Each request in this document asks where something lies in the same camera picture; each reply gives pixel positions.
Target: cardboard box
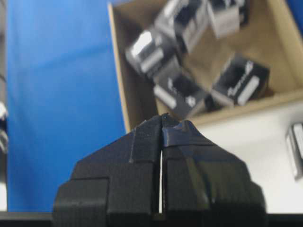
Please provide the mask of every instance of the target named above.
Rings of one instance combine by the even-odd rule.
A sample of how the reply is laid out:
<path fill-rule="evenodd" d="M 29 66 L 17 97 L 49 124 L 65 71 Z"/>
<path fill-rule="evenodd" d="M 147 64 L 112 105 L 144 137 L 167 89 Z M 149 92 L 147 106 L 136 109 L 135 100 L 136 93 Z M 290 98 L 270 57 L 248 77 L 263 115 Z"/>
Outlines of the cardboard box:
<path fill-rule="evenodd" d="M 125 48 L 152 24 L 165 3 L 165 0 L 134 0 L 108 7 L 126 131 L 155 114 L 169 112 L 155 99 L 152 88 L 134 74 L 124 55 Z M 269 66 L 271 92 L 246 106 L 224 108 L 191 118 L 195 125 L 303 100 L 303 41 L 285 0 L 254 0 L 248 25 L 220 41 L 211 29 L 207 29 L 195 50 L 184 58 L 184 66 L 198 83 L 209 81 L 211 84 L 214 80 L 216 75 L 211 72 L 217 62 L 211 59 L 217 58 L 212 49 L 221 44 Z"/>

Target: white table surface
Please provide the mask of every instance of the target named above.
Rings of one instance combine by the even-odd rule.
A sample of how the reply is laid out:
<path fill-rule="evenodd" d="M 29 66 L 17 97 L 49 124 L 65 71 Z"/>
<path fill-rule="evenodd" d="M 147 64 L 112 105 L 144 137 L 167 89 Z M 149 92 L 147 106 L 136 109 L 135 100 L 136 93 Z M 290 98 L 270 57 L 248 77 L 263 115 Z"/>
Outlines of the white table surface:
<path fill-rule="evenodd" d="M 303 101 L 198 129 L 246 162 L 263 189 L 268 213 L 303 213 L 303 180 L 294 180 L 285 142 L 293 122 L 303 122 Z"/>

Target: cardboard box edge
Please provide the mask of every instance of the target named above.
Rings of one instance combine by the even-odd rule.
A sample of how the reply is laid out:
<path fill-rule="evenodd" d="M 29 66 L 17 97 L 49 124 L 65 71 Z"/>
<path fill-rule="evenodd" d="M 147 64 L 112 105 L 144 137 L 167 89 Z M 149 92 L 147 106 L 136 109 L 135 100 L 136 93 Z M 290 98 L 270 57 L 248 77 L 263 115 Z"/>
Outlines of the cardboard box edge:
<path fill-rule="evenodd" d="M 124 91 L 124 87 L 123 87 L 123 79 L 122 79 L 122 72 L 121 72 L 120 59 L 119 59 L 119 50 L 118 50 L 118 44 L 117 44 L 117 38 L 116 38 L 114 10 L 113 10 L 113 5 L 110 2 L 107 4 L 107 9 L 108 9 L 113 51 L 114 51 L 114 56 L 115 56 L 116 76 L 117 76 L 120 101 L 121 101 L 121 106 L 122 106 L 124 127 L 125 127 L 125 132 L 128 133 L 131 131 L 131 127 L 130 127 L 130 123 L 129 123 L 129 116 L 128 116 L 128 110 L 127 110 L 127 105 L 126 105 L 126 97 L 125 97 L 125 91 Z"/>

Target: blue fabric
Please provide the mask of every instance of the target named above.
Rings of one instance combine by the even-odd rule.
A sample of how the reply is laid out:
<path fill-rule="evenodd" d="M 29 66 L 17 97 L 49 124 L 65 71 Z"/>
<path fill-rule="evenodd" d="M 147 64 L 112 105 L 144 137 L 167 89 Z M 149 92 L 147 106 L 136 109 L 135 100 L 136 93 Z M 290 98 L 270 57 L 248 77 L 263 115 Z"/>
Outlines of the blue fabric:
<path fill-rule="evenodd" d="M 287 0 L 290 10 L 303 34 L 303 0 Z"/>
<path fill-rule="evenodd" d="M 76 161 L 125 134 L 107 1 L 7 2 L 9 211 L 51 211 Z"/>

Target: black tape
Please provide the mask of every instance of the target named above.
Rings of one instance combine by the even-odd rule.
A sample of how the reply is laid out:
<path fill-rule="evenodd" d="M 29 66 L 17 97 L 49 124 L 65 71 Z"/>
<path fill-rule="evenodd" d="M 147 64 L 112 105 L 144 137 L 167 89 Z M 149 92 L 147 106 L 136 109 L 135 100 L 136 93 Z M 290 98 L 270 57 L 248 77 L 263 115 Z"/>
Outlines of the black tape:
<path fill-rule="evenodd" d="M 163 146 L 165 148 L 171 146 L 186 145 L 215 145 L 205 138 L 190 121 L 182 121 L 180 124 L 172 128 L 162 128 Z"/>

